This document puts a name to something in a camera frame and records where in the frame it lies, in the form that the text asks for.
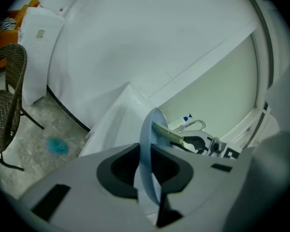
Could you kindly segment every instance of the curved white wall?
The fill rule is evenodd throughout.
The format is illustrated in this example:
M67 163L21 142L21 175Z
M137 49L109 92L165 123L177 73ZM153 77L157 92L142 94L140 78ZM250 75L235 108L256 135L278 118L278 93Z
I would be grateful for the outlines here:
M199 75L177 84L176 78L241 35L256 14L248 0L77 0L66 19L48 85L91 128L126 82L155 95L155 105L164 103L163 87L173 82L174 95L189 85Z

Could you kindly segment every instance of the black slot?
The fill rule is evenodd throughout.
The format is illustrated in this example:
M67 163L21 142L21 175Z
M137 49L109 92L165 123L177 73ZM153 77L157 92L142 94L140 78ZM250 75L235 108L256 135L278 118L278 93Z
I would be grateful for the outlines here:
M32 212L48 221L69 190L69 186L56 184L32 209Z
M192 179L193 168L188 162L157 145L151 145L151 167L161 185L157 227L163 227L183 217L178 211L171 209L167 194L181 192Z
M140 146L131 147L103 160L97 168L97 179L111 194L137 199L133 187L135 171L140 161Z
M221 165L218 163L213 164L211 167L218 169L218 170L221 170L221 171L224 171L224 172L230 172L232 170L232 167L226 166L226 165Z
M184 141L187 144L192 144L196 150L207 149L205 147L205 141L203 140L202 137L199 136L184 137Z

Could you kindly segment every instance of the orange object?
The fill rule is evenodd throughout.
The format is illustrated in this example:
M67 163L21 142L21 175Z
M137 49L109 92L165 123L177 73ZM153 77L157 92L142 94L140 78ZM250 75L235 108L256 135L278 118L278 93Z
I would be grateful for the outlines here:
M8 11L6 17L14 18L16 25L14 30L2 31L0 26L0 48L11 43L18 42L18 28L21 26L24 15L28 7L37 7L39 5L39 0L31 0L29 5L24 5L21 10L11 10ZM0 61L0 68L6 66L6 58Z

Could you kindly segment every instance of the label sticker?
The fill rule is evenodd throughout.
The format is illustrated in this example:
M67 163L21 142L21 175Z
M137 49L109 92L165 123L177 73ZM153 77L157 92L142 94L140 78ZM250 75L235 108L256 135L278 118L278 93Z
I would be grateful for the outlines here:
M41 38L43 38L44 33L45 33L45 30L40 29L40 30L38 31L38 34L37 34L37 39L41 39Z

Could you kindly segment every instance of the white panel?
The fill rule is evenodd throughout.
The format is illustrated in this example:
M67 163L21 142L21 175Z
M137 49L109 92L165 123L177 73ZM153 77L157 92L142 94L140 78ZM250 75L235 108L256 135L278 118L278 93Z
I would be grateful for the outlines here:
M206 123L205 131L222 137L253 109L257 95L257 61L249 36L187 88L160 108L168 123L192 115ZM198 130L199 124L187 130Z
M193 65L181 72L176 78L163 86L154 95L150 97L150 101L156 106L160 106L167 100L172 98L179 91L183 90L194 80L202 76L206 71L212 68L233 49L235 49L243 40L245 40L257 28L258 22L253 21L246 27L238 31L236 34L225 40L223 43L215 47L206 55L202 56Z
M150 97L255 18L248 0L77 0L48 84L91 128L126 82Z
M254 146L258 145L263 140L276 135L277 133L279 133L279 131L279 125L276 119L272 116L266 115L266 122L261 130L260 135L258 136L258 138L256 138Z
M23 84L23 96L28 105L46 95L49 61L64 21L45 8L29 7L26 11L18 43L28 56Z
M279 76L285 71L290 65L290 29L281 16L278 10L269 10L268 11L271 23L274 27L275 36L271 35L272 40L277 40L278 46L278 56L279 56Z

